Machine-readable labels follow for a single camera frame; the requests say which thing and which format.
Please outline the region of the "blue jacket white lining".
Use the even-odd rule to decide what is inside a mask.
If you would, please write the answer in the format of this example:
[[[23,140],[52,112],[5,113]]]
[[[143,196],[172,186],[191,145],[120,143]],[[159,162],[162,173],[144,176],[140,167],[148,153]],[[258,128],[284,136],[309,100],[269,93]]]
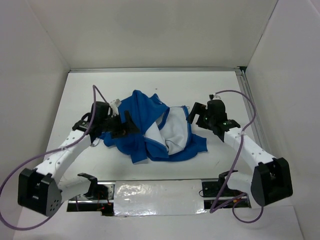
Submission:
[[[188,123],[188,108],[167,106],[157,94],[148,97],[140,90],[121,100],[118,111],[122,120],[128,111],[140,132],[125,137],[111,137],[104,132],[100,136],[107,147],[115,146],[130,156],[133,164],[145,162],[182,162],[207,152],[207,139],[192,132]]]

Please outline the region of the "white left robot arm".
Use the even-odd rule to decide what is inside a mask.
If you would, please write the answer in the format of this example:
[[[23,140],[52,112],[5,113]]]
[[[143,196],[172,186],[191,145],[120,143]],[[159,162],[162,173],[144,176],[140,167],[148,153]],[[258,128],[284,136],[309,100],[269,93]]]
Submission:
[[[113,139],[137,134],[140,129],[129,111],[121,115],[120,102],[98,101],[90,112],[77,121],[61,146],[33,169],[25,168],[18,177],[17,203],[44,216],[53,216],[64,201],[83,195],[92,200],[99,193],[98,179],[88,173],[79,173],[71,180],[61,181],[76,158],[103,133]]]

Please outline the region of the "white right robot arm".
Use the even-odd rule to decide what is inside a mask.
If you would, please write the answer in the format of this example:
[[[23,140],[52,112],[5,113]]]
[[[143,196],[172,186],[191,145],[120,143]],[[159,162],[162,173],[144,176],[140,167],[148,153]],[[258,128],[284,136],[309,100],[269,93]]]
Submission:
[[[240,124],[228,119],[222,100],[212,99],[207,104],[196,102],[187,118],[196,125],[213,132],[223,143],[234,150],[252,171],[244,174],[238,170],[223,172],[218,176],[218,190],[223,196],[230,196],[235,190],[246,193],[249,199],[265,207],[293,195],[290,166],[283,157],[276,158],[246,135]]]

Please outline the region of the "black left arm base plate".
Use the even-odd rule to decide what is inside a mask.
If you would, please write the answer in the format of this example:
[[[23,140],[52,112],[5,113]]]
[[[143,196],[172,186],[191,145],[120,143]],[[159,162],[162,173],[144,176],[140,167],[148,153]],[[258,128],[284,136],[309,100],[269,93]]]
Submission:
[[[85,194],[78,194],[71,199],[70,201],[113,201],[115,195],[115,181],[99,181],[93,193],[89,196]]]

